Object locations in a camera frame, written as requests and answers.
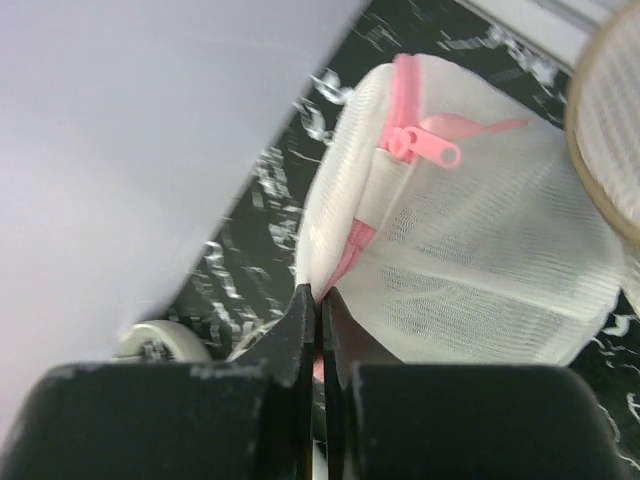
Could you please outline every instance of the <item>white bag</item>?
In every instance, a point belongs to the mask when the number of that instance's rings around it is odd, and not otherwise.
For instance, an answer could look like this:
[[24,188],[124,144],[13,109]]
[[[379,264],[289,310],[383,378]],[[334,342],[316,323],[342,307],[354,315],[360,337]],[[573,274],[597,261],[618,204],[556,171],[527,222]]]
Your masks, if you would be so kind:
[[562,131],[425,55],[358,85],[296,252],[297,284],[316,301],[335,284],[408,362],[566,364],[615,306],[623,268]]

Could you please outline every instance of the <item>zipper slider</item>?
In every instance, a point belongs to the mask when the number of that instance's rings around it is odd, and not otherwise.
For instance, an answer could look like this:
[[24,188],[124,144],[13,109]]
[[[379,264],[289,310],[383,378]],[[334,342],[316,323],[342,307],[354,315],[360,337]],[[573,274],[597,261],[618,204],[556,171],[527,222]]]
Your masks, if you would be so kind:
[[400,161],[413,163],[420,156],[447,169],[456,168],[462,156],[457,145],[420,127],[395,128],[388,149]]

